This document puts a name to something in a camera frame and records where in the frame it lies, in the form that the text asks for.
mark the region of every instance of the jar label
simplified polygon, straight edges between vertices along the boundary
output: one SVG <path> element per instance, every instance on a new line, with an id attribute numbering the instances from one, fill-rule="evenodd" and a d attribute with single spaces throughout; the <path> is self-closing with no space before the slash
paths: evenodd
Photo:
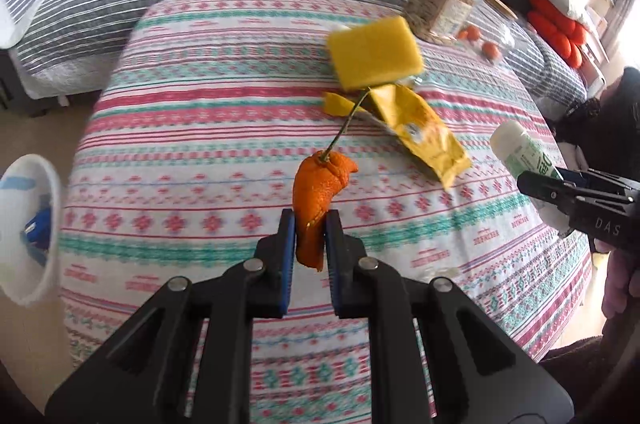
<path id="1" fill-rule="evenodd" d="M 504 165 L 514 178 L 518 178 L 523 171 L 529 170 L 562 180 L 551 159 L 532 139 L 517 147 L 504 161 Z"/>
<path id="2" fill-rule="evenodd" d="M 431 26 L 431 32 L 440 36 L 455 36 L 458 34 L 462 24 L 466 22 L 471 14 L 473 6 L 465 4 L 460 0 L 447 0 L 436 21 Z"/>

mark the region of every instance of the wooden lid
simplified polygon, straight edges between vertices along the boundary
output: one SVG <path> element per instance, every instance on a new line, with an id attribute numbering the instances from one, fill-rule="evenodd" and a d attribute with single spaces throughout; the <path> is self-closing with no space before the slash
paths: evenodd
<path id="1" fill-rule="evenodd" d="M 510 20 L 517 20 L 518 17 L 516 14 L 510 10 L 510 8 L 501 0 L 484 0 L 490 7 L 494 8 L 494 10 L 498 11 L 498 13 L 503 14 Z"/>

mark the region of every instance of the stem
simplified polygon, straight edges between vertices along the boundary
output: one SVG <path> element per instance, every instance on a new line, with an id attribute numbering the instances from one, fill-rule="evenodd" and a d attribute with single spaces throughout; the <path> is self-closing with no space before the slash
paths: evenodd
<path id="1" fill-rule="evenodd" d="M 353 116 L 355 115 L 356 110 L 358 110 L 358 107 L 360 105 L 362 105 L 362 102 L 364 101 L 364 98 L 367 97 L 367 94 L 369 94 L 370 91 L 371 91 L 371 87 L 367 87 L 362 91 L 362 94 L 358 98 L 357 102 L 353 105 L 353 108 L 351 109 L 351 112 L 349 112 L 349 115 L 347 116 L 347 118 L 345 119 L 344 123 L 342 124 L 342 127 L 340 128 L 340 131 L 338 132 L 338 135 L 336 135 L 334 137 L 334 140 L 331 142 L 331 144 L 329 144 L 327 149 L 324 150 L 324 152 L 320 156 L 320 160 L 322 162 L 326 162 L 329 159 L 329 153 L 331 152 L 332 149 L 334 149 L 335 143 L 337 143 L 338 139 L 340 139 L 341 135 L 343 133 L 345 133 L 345 131 L 347 131 L 347 127 L 349 126 L 349 123 L 351 123 L 351 120 L 353 119 Z"/>

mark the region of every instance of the glass jar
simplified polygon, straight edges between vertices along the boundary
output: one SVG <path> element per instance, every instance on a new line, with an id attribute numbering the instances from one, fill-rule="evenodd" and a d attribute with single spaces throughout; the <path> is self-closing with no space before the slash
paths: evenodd
<path id="1" fill-rule="evenodd" d="M 464 29 L 475 26 L 479 30 L 478 40 L 468 40 L 478 54 L 492 63 L 499 63 L 516 48 L 513 36 L 518 17 L 501 0 L 484 0 L 474 10 Z"/>
<path id="2" fill-rule="evenodd" d="M 408 0 L 404 17 L 421 40 L 450 45 L 479 1 Z"/>

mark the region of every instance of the floor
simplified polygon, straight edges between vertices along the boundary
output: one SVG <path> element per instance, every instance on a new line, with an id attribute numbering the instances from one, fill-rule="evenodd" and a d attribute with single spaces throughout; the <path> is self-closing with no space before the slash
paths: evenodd
<path id="1" fill-rule="evenodd" d="M 26 153 L 39 153 L 58 170 L 66 182 L 76 146 L 91 115 L 84 104 L 57 109 L 30 119 L 0 111 L 0 174 Z M 594 274 L 585 303 L 578 308 L 555 347 L 601 332 L 600 312 L 607 257 L 596 257 Z M 68 343 L 62 324 L 63 306 L 52 301 L 25 309 L 0 292 L 0 360 L 24 394 L 42 410 L 57 385 L 72 371 Z"/>

